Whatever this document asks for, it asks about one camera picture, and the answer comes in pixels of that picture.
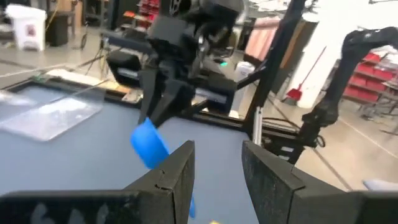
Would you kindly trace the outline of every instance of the floor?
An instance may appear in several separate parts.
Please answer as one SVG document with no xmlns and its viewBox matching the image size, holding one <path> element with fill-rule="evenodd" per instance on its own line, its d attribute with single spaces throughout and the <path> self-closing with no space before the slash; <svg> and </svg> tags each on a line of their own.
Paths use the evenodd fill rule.
<svg viewBox="0 0 398 224">
<path fill-rule="evenodd" d="M 84 50 L 74 50 L 73 44 L 48 48 L 41 53 L 0 49 L 0 71 L 2 74 L 7 74 L 21 71 L 24 66 L 47 67 L 63 63 L 71 65 L 83 63 L 96 55 L 100 42 L 97 31 L 89 30 L 89 33 L 87 46 Z M 17 62 L 22 65 L 7 65 L 6 61 Z M 90 75 L 99 77 L 99 71 L 100 64 L 96 62 L 92 66 Z M 10 80 L 14 82 L 15 79 L 18 79 L 18 77 L 4 77 L 1 79 L 1 83 L 5 85 Z M 254 90 L 254 85 L 248 87 L 245 100 L 239 109 L 240 115 L 244 115 L 247 111 Z M 301 115 L 307 112 L 277 100 L 272 103 L 267 101 L 264 108 L 264 116 L 283 118 L 277 110 L 278 108 L 297 124 L 300 124 Z M 344 102 L 336 124 L 323 129 L 321 132 L 326 139 L 326 147 L 315 149 L 324 160 L 319 158 L 314 149 L 307 149 L 299 159 L 297 167 L 343 190 L 349 189 L 333 174 L 325 164 L 325 160 L 352 189 L 364 190 L 362 184 L 364 179 L 377 178 L 398 182 L 398 175 L 395 173 L 398 169 L 398 148 L 396 148 L 398 138 L 380 131 L 381 129 L 392 130 L 395 121 L 392 121 L 389 125 L 386 124 L 387 122 L 377 123 L 361 119 L 356 112 L 356 105 Z"/>
</svg>

